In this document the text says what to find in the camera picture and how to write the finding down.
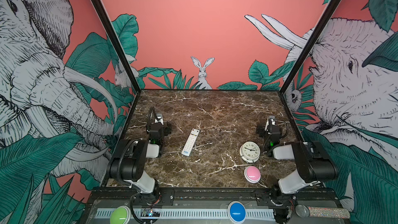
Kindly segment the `white remote control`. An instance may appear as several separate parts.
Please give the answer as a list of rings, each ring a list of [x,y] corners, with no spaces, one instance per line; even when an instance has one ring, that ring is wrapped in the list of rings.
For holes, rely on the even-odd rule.
[[[198,129],[191,130],[191,132],[187,138],[187,141],[183,147],[183,150],[181,152],[182,155],[187,156],[187,157],[190,156],[190,153],[195,145],[195,142],[198,138],[199,133],[200,133],[200,130],[198,130]]]

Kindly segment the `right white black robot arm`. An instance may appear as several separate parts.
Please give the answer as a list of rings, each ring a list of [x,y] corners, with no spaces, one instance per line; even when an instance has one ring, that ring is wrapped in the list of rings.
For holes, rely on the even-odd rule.
[[[296,169],[272,187],[271,202],[276,206],[288,203],[300,190],[338,178],[339,172],[319,141],[281,143],[280,127],[259,125],[256,134],[264,138],[263,152],[277,160],[293,160]]]

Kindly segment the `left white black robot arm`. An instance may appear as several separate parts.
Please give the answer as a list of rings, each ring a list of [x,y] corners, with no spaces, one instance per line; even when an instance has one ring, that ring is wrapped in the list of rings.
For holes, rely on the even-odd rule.
[[[130,189],[136,190],[147,205],[156,205],[161,200],[159,183],[145,172],[148,158],[159,158],[163,154],[165,137],[171,134],[169,122],[150,124],[147,140],[119,142],[107,166],[106,175]]]

